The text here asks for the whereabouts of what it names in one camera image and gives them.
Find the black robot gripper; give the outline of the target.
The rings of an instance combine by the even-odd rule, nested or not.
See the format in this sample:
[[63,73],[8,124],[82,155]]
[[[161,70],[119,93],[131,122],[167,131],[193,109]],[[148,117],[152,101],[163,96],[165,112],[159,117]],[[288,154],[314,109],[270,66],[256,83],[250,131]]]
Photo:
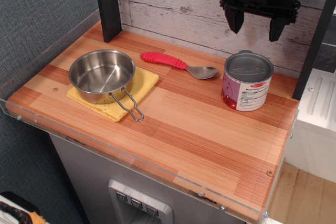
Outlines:
[[298,0],[220,0],[230,29],[238,33],[244,23],[244,14],[271,18],[269,40],[278,41],[286,25],[295,23],[300,8]]

